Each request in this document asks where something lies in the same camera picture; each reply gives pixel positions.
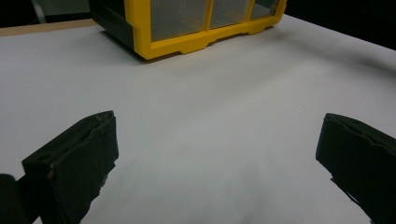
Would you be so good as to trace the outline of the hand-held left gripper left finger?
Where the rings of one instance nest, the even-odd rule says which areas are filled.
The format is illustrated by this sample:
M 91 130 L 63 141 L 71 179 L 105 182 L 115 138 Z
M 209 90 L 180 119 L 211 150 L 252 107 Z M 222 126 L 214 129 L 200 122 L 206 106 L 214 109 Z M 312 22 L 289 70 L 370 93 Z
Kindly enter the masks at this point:
M 28 219 L 79 224 L 119 157 L 112 111 L 84 118 L 22 161 Z

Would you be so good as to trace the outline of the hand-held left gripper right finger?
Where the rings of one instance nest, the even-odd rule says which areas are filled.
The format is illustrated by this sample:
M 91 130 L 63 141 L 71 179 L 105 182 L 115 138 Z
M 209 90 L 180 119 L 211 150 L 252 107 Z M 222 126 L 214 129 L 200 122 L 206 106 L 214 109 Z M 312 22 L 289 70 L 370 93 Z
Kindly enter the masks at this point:
M 316 160 L 374 224 L 396 224 L 396 139 L 356 119 L 328 113 Z

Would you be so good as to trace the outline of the yellow black drawer organizer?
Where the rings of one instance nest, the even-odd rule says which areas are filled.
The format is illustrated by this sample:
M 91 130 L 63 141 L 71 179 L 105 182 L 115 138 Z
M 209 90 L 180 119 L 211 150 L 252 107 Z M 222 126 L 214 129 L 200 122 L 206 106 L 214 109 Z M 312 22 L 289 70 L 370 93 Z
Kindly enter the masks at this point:
M 92 19 L 124 46 L 146 60 L 173 53 L 190 53 L 234 35 L 254 35 L 280 22 L 287 0 L 279 0 L 273 16 L 151 41 L 150 0 L 89 0 Z

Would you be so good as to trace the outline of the white table cover sheet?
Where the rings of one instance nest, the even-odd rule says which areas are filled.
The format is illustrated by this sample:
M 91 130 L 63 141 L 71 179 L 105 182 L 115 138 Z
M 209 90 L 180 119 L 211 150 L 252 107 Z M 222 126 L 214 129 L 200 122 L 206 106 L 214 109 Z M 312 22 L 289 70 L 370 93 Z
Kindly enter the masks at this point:
M 396 137 L 396 51 L 290 16 L 155 61 L 99 26 L 0 32 L 0 173 L 107 110 L 120 156 L 82 224 L 369 224 L 315 152 L 328 113 Z

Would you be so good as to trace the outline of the set of clear drawers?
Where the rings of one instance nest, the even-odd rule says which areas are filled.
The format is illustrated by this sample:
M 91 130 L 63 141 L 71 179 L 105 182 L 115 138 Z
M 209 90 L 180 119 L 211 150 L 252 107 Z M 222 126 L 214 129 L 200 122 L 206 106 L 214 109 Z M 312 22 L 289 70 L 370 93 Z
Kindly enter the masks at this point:
M 279 0 L 150 0 L 151 41 L 273 16 Z

